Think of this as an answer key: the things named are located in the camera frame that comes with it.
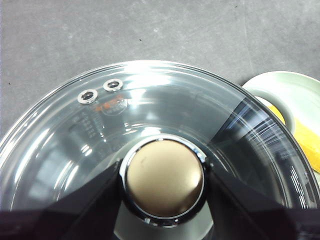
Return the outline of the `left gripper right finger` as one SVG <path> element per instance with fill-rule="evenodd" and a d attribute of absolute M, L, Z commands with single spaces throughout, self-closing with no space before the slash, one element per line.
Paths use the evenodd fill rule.
<path fill-rule="evenodd" d="M 320 210 L 288 208 L 213 163 L 206 169 L 207 203 L 219 240 L 318 240 Z"/>

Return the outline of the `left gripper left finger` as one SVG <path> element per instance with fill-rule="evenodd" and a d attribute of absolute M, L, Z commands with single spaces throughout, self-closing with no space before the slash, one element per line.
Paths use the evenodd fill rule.
<path fill-rule="evenodd" d="M 109 240 L 120 209 L 116 162 L 66 197 L 41 209 L 1 211 L 2 240 Z"/>

